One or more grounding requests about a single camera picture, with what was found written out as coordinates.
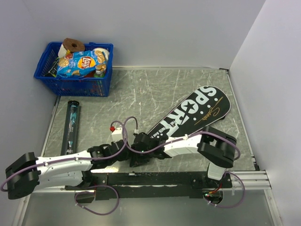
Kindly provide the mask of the black shuttlecock tube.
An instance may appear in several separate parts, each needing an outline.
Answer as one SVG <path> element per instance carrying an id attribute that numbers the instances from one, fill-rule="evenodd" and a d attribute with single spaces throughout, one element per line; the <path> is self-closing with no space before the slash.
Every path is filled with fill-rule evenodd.
<path id="1" fill-rule="evenodd" d="M 79 127 L 80 105 L 78 101 L 68 101 L 65 124 L 63 130 L 63 141 L 61 155 L 76 153 L 76 143 Z"/>

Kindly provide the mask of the blue plastic basket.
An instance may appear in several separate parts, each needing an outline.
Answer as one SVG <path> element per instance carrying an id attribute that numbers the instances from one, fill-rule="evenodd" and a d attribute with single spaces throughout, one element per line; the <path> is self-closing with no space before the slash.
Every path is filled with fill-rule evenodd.
<path id="1" fill-rule="evenodd" d="M 94 42 L 84 44 L 86 50 L 104 48 L 109 51 L 107 70 L 103 77 L 47 77 L 46 74 L 51 70 L 53 63 L 58 57 L 61 44 L 61 42 L 48 43 L 40 57 L 33 77 L 42 81 L 58 96 L 107 97 L 109 95 L 112 77 L 113 44 Z"/>

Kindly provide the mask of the black racket cover bag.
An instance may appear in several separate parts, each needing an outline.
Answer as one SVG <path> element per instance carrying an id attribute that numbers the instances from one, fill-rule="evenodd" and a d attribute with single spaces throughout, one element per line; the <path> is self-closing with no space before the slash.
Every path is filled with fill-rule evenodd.
<path id="1" fill-rule="evenodd" d="M 215 86 L 201 86 L 163 117 L 147 134 L 151 138 L 182 137 L 223 119 L 230 99 Z"/>

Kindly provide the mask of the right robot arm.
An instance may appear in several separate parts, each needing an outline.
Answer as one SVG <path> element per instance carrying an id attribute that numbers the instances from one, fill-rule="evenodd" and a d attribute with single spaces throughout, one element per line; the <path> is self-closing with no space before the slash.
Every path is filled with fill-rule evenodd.
<path id="1" fill-rule="evenodd" d="M 232 168 L 234 161 L 241 156 L 236 143 L 236 138 L 210 126 L 181 137 L 168 135 L 151 137 L 145 133 L 139 133 L 129 147 L 129 150 L 135 154 L 131 166 L 141 165 L 149 158 L 162 160 L 178 155 L 200 154 L 209 160 L 205 176 L 206 184 L 209 187 L 217 187 L 226 169 Z"/>

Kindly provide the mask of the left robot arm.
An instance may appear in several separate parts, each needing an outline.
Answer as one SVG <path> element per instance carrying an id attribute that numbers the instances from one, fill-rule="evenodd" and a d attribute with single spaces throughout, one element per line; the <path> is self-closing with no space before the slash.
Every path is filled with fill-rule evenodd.
<path id="1" fill-rule="evenodd" d="M 15 200 L 47 187 L 80 186 L 88 189 L 93 183 L 92 170 L 125 161 L 128 153 L 128 143 L 123 140 L 57 157 L 36 157 L 33 152 L 25 153 L 6 168 L 6 180 L 0 190 L 6 192 L 10 200 Z"/>

